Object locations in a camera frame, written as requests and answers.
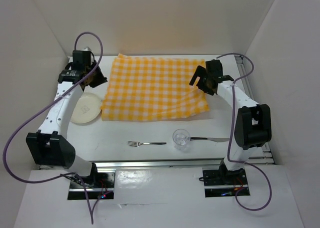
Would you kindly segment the yellow white checkered cloth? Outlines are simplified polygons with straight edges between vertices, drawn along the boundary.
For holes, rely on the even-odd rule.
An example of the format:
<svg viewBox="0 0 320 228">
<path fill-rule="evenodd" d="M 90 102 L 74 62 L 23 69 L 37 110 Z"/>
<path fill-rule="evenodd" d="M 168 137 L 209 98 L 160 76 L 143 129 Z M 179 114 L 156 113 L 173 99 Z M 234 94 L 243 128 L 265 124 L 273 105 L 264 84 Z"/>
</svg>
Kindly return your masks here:
<svg viewBox="0 0 320 228">
<path fill-rule="evenodd" d="M 189 82 L 203 59 L 132 57 L 112 63 L 101 105 L 103 121 L 163 121 L 209 110 L 205 94 Z"/>
</svg>

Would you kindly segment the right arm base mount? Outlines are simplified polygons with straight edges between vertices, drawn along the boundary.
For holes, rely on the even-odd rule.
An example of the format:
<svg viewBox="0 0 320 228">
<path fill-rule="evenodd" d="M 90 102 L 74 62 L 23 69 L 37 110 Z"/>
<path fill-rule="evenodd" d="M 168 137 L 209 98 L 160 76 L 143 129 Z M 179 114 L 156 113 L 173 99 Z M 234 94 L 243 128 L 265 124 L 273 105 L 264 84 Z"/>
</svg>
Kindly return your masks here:
<svg viewBox="0 0 320 228">
<path fill-rule="evenodd" d="M 247 175 L 243 168 L 229 171 L 221 164 L 218 169 L 204 169 L 199 181 L 204 185 L 206 198 L 250 195 Z"/>
</svg>

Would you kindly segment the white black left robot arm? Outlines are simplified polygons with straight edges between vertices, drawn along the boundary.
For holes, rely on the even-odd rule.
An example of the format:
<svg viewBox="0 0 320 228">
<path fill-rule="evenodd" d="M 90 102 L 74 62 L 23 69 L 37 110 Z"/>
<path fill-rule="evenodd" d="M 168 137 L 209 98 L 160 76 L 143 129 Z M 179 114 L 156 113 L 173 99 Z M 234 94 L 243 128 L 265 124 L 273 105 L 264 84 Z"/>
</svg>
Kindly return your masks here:
<svg viewBox="0 0 320 228">
<path fill-rule="evenodd" d="M 35 164 L 65 168 L 80 176 L 87 187 L 99 181 L 95 163 L 76 155 L 67 140 L 70 122 L 85 124 L 101 112 L 101 99 L 84 92 L 86 86 L 96 87 L 107 82 L 96 61 L 68 63 L 58 77 L 57 93 L 45 120 L 35 133 L 28 133 L 26 143 Z"/>
</svg>

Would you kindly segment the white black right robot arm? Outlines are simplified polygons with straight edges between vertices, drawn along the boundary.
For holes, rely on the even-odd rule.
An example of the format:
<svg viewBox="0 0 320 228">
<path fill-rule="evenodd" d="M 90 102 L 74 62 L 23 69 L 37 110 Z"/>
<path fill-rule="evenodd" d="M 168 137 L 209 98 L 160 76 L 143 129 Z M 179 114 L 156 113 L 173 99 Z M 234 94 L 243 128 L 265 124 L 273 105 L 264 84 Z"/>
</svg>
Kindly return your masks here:
<svg viewBox="0 0 320 228">
<path fill-rule="evenodd" d="M 244 174 L 244 164 L 252 153 L 271 140 L 270 107 L 251 99 L 231 76 L 224 75 L 218 60 L 207 62 L 205 67 L 197 66 L 189 85 L 220 96 L 232 108 L 227 155 L 215 175 L 203 178 L 204 182 L 231 185 Z"/>
</svg>

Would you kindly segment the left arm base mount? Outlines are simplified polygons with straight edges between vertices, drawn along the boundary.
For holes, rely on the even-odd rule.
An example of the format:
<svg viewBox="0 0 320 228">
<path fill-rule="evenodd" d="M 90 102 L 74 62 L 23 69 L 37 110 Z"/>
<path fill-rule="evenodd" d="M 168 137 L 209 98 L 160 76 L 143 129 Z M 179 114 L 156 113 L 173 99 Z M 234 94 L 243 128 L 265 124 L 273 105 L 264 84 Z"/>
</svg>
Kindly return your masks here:
<svg viewBox="0 0 320 228">
<path fill-rule="evenodd" d="M 83 178 L 88 199 L 114 199 L 115 174 L 116 173 L 113 171 L 107 173 L 99 172 L 96 180 L 92 184 L 86 183 L 85 179 Z M 85 190 L 81 184 L 81 181 L 74 176 L 70 176 L 68 180 L 69 188 L 67 200 L 86 200 Z"/>
</svg>

